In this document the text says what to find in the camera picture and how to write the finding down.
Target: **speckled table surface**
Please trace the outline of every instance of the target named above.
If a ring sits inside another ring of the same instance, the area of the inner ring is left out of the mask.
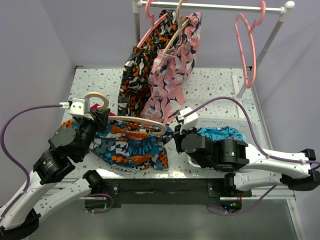
[[[101,92],[108,96],[109,107],[113,113],[117,113],[117,99],[119,93],[120,80],[123,68],[110,69],[83,69],[78,68],[75,72],[69,99],[83,98],[88,92]],[[184,107],[196,108],[198,105],[220,96],[232,97],[234,87],[232,83],[232,74],[238,76],[239,86],[243,84],[242,69],[231,68],[195,68],[188,79],[183,83],[183,92],[185,97]],[[99,103],[99,99],[94,99],[91,104]],[[242,104],[250,119],[257,123],[261,129],[259,115],[255,106],[254,98],[250,89],[247,89],[243,95]],[[238,109],[236,105],[227,100],[216,101],[208,104],[198,112],[200,117],[224,117],[238,118]],[[68,111],[65,112],[63,120],[70,119]],[[174,127],[177,123],[173,122],[170,126]],[[266,142],[260,143],[263,148]],[[169,169],[159,171],[147,169],[139,172],[123,172],[111,168],[99,157],[89,153],[84,161],[76,165],[76,169],[66,176],[66,178],[80,178],[87,170],[97,170],[103,178],[221,178],[221,173],[197,168],[189,164],[187,155],[176,152],[176,145],[173,140],[165,145],[168,152]]]

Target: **hanging garment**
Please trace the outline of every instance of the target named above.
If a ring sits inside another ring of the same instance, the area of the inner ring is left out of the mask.
[[[168,13],[148,36],[142,47],[133,47],[133,51],[124,64],[118,95],[119,116],[140,117],[141,111],[151,92],[148,84],[150,71],[159,50],[164,49],[177,30],[176,12],[162,10],[159,17]]]
[[[79,124],[71,119],[61,126],[77,129]],[[105,133],[95,135],[93,146],[89,151],[110,164],[112,168],[121,171],[137,172],[148,169],[149,166],[157,170],[167,170],[168,156],[164,145],[172,139],[173,131],[168,128],[164,135],[154,136],[150,134],[152,130],[159,129],[113,120],[108,123]]]
[[[205,136],[212,141],[218,141],[223,139],[233,139],[243,141],[243,135],[231,126],[225,127],[201,127],[196,131],[201,136]]]
[[[179,43],[154,60],[148,79],[151,97],[145,104],[141,117],[160,123],[171,123],[185,103],[182,83],[196,64],[199,48],[201,13],[186,17],[190,22],[182,31]]]

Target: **laundry basket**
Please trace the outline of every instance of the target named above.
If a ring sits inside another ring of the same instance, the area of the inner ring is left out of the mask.
[[[263,141],[262,130],[258,127],[256,122],[251,120],[251,124],[259,145],[264,147],[265,142]],[[248,122],[245,118],[199,116],[196,128],[223,128],[227,126],[233,127],[234,129],[238,130],[238,132],[243,135],[244,142],[256,146],[251,135]],[[192,161],[190,156],[188,156],[188,161],[192,166],[200,168],[198,164]]]

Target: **purple cable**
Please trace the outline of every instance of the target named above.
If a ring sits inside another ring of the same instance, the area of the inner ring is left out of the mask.
[[[255,206],[258,205],[258,203],[261,202],[262,199],[264,199],[265,196],[267,196],[273,189],[275,189],[276,186],[272,186],[268,191],[265,192],[265,194],[263,194],[254,204],[252,204],[249,208],[247,208],[246,210],[243,210],[241,212],[238,212],[238,213],[220,213],[220,212],[215,212],[215,211],[212,211],[210,210],[210,208],[215,208],[215,209],[219,209],[219,210],[224,210],[226,211],[225,209],[223,209],[221,206],[216,206],[216,205],[207,205],[206,206],[206,209],[212,213],[212,214],[216,214],[216,215],[219,215],[219,216],[226,216],[226,217],[231,217],[231,216],[237,216],[237,215],[240,215],[240,214],[245,214],[247,213],[248,211],[250,211],[251,209],[253,209]]]
[[[4,152],[4,154],[15,164],[17,165],[25,174],[26,176],[26,183],[25,186],[23,188],[23,192],[27,191],[29,185],[30,185],[30,175],[28,170],[20,163],[18,162],[7,150],[6,145],[5,145],[5,132],[7,130],[7,127],[9,126],[9,124],[12,122],[13,119],[15,119],[16,117],[18,117],[19,115],[31,111],[31,110],[35,110],[35,109],[48,109],[48,108],[60,108],[62,105],[60,104],[55,104],[55,105],[42,105],[42,106],[35,106],[35,107],[30,107],[26,110],[23,110],[21,112],[18,112],[16,115],[14,115],[13,117],[11,117],[2,127],[1,129],[1,133],[0,133],[0,144],[1,144],[1,148]],[[7,212],[11,209],[11,207],[21,198],[21,196],[23,195],[23,193],[19,193],[15,199],[13,199],[13,201],[6,207],[6,209],[3,211],[3,213],[0,216],[0,222],[2,221],[2,219],[5,217],[5,215],[7,214]]]
[[[262,149],[262,147],[261,147],[261,146],[259,145],[259,143],[258,143],[258,140],[257,140],[256,135],[255,135],[255,133],[254,133],[254,129],[253,129],[253,127],[252,127],[251,121],[250,121],[250,119],[249,119],[249,116],[248,116],[245,108],[240,104],[240,102],[238,102],[237,100],[235,100],[235,99],[233,99],[233,98],[231,98],[231,97],[228,97],[228,96],[218,96],[218,97],[215,97],[215,98],[213,98],[213,99],[211,99],[211,100],[209,100],[209,101],[206,101],[205,103],[201,104],[201,105],[198,106],[196,109],[194,109],[194,110],[192,110],[191,112],[185,114],[183,117],[186,118],[186,117],[188,117],[189,115],[191,115],[191,114],[195,113],[196,111],[198,111],[199,109],[203,108],[203,107],[206,106],[207,104],[212,103],[212,102],[217,101],[217,100],[223,100],[223,99],[225,99],[225,100],[230,100],[230,101],[236,103],[236,104],[241,108],[241,110],[242,110],[242,112],[244,113],[245,118],[246,118],[246,120],[247,120],[247,122],[248,122],[248,125],[249,125],[249,128],[250,128],[250,132],[251,132],[253,141],[254,141],[254,143],[255,143],[255,145],[256,145],[256,148],[257,148],[263,155],[265,155],[265,156],[268,157],[268,158],[275,159],[275,160],[279,160],[279,161],[283,161],[283,162],[298,163],[298,164],[303,163],[303,161],[299,161],[299,160],[292,160],[292,159],[282,158],[282,157],[278,157],[278,156],[268,155],[268,154]],[[305,162],[308,163],[308,164],[317,164],[317,166],[315,166],[315,167],[312,168],[311,170],[316,170],[316,169],[320,168],[320,162],[319,162],[319,161],[307,160],[307,161],[305,161]]]
[[[102,211],[97,211],[97,212],[95,212],[95,211],[92,210],[92,211],[91,211],[92,214],[104,214],[104,213],[106,213],[106,212],[109,212],[109,211],[112,209],[112,207],[114,206],[114,199],[112,198],[112,196],[110,196],[110,195],[108,195],[108,194],[96,193],[96,194],[89,194],[87,197],[99,197],[99,196],[101,196],[101,197],[107,197],[108,199],[110,199],[110,200],[111,200],[111,205],[110,205],[110,207],[108,207],[107,209],[102,210]]]

